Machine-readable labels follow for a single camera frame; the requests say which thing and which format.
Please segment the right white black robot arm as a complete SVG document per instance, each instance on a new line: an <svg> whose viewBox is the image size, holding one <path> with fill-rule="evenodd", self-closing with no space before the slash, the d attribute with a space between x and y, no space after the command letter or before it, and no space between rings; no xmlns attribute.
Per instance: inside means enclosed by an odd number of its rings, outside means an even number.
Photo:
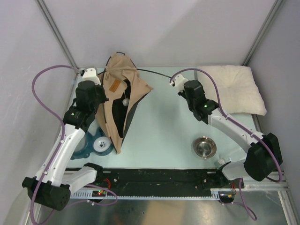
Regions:
<svg viewBox="0 0 300 225"><path fill-rule="evenodd" d="M235 141L244 155L237 161L225 163L217 175L217 184L222 188L229 187L234 179L251 177L262 181L277 170L279 180L281 173L281 152L278 139L272 133L264 135L240 124L232 116L225 113L219 104L205 97L202 85L197 80L176 78L173 86L178 88L178 95L187 101L189 110L198 121L217 128Z"/></svg>

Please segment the beige fabric pet tent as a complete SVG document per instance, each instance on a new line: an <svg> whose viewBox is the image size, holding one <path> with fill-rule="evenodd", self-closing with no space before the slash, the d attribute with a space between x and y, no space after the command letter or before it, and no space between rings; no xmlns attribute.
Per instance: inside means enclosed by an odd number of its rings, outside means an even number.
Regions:
<svg viewBox="0 0 300 225"><path fill-rule="evenodd" d="M99 105L96 121L120 154L137 106L153 87L140 77L138 70L132 69L103 71L99 79L109 101ZM125 98L129 98L128 106L122 103Z"/></svg>

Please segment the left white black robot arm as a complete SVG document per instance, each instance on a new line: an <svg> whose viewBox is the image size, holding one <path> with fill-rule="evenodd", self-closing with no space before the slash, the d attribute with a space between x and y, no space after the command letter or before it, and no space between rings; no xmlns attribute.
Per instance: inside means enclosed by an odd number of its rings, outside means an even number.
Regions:
<svg viewBox="0 0 300 225"><path fill-rule="evenodd" d="M88 184L99 187L104 182L103 168L93 163L85 164L68 179L63 179L71 156L95 119L98 106L108 101L101 82L82 81L75 94L50 155L34 177L26 177L22 182L33 202L57 211L63 210L70 196L79 189Z"/></svg>

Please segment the black tent pole front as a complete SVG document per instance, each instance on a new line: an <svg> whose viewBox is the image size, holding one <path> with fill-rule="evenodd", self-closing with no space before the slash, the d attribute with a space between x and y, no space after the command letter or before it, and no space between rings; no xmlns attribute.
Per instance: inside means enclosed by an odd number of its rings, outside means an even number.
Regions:
<svg viewBox="0 0 300 225"><path fill-rule="evenodd" d="M115 52L107 60L104 71L111 71L113 69L137 70L137 67L127 54L123 52Z"/></svg>

